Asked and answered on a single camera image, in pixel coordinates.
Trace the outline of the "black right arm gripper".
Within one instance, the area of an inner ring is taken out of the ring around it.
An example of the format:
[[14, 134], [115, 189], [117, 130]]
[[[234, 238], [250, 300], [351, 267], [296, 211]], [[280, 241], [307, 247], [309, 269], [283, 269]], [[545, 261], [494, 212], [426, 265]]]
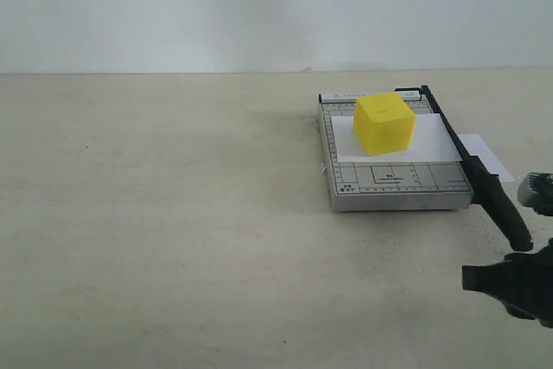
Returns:
[[[530, 172], [520, 183], [517, 198], [524, 207], [550, 206], [552, 174]], [[515, 303], [505, 305], [508, 315], [552, 328], [552, 238], [533, 254], [512, 252], [495, 264], [463, 265], [461, 287], [489, 296], [516, 294]]]

